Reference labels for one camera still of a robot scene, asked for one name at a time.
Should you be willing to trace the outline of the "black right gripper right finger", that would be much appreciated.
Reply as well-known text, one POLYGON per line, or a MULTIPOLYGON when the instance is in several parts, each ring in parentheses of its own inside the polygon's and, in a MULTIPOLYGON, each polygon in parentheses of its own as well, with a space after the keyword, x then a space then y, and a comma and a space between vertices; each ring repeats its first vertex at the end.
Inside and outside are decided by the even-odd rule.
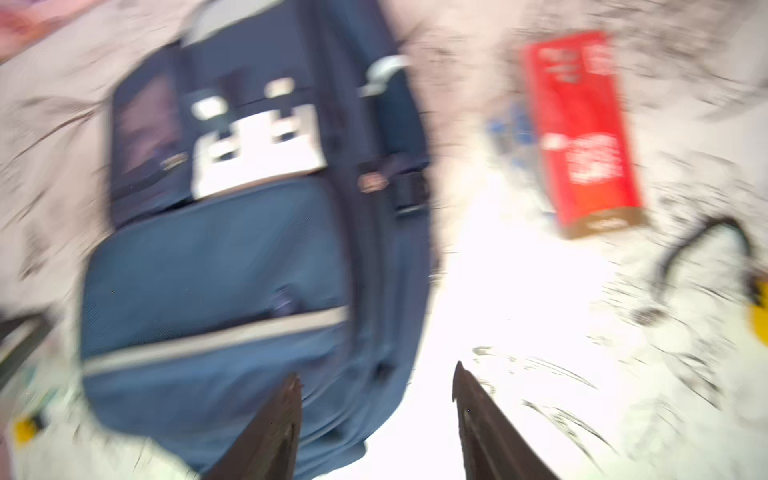
POLYGON ((468 480, 557 479, 461 363, 455 367, 452 399, 468 480))

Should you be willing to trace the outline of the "yellow tape measure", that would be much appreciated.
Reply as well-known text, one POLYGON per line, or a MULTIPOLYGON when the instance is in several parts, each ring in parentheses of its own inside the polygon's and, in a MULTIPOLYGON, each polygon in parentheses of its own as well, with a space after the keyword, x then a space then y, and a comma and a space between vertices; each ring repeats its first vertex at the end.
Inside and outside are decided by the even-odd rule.
POLYGON ((650 298, 666 306, 678 284, 746 304, 750 333, 767 344, 767 268, 759 262, 752 236, 732 215, 708 216, 669 247, 650 279, 650 298))

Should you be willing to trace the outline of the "navy blue student backpack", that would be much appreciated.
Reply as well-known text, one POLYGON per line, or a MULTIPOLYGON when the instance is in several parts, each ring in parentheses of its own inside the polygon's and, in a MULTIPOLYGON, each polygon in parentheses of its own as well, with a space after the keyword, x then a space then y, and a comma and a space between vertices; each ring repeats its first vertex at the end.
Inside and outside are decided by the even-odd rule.
POLYGON ((80 313, 105 427, 199 474, 289 377, 293 475, 365 454, 430 289, 428 143, 376 1, 208 1, 109 98, 109 217, 80 313))

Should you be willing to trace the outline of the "yellow handled pliers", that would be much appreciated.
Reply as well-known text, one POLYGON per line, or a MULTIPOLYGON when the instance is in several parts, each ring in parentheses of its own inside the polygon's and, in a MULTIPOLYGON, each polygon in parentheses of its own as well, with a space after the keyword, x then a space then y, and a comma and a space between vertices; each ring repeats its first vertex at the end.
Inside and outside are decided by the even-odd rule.
POLYGON ((51 403, 57 396, 57 390, 47 391, 31 410, 13 421, 11 433, 17 447, 27 445, 51 424, 53 421, 51 403))

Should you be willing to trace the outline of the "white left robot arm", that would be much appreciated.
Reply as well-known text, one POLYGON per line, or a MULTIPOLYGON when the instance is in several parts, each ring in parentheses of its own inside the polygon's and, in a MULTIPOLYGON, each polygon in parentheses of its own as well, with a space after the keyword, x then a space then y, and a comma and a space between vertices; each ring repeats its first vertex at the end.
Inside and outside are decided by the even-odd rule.
POLYGON ((46 311, 32 311, 1 320, 1 389, 52 331, 46 311))

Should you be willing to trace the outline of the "red pencil box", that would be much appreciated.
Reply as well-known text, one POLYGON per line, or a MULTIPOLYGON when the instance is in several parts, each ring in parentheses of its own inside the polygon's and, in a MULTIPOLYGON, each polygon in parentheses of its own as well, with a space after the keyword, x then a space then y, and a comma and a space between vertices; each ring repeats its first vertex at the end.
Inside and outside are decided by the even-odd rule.
POLYGON ((607 34, 531 43, 521 60, 560 234, 577 239, 646 224, 607 34))

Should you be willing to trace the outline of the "clear plastic pen case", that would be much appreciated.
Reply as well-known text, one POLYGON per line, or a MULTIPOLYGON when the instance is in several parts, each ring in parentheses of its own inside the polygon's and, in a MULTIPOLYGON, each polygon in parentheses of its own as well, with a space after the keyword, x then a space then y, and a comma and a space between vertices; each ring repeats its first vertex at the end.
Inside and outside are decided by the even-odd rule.
POLYGON ((532 207, 543 215, 553 216, 538 137, 526 102, 521 97, 506 99, 487 119, 486 129, 495 154, 515 187, 528 197, 532 207))

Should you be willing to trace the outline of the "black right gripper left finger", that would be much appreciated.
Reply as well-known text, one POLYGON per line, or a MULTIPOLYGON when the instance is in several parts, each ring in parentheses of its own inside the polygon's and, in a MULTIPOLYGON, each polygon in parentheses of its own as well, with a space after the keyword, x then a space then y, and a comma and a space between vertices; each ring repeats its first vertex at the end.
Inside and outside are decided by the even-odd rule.
POLYGON ((292 373, 202 479, 293 479, 301 425, 301 384, 292 373))

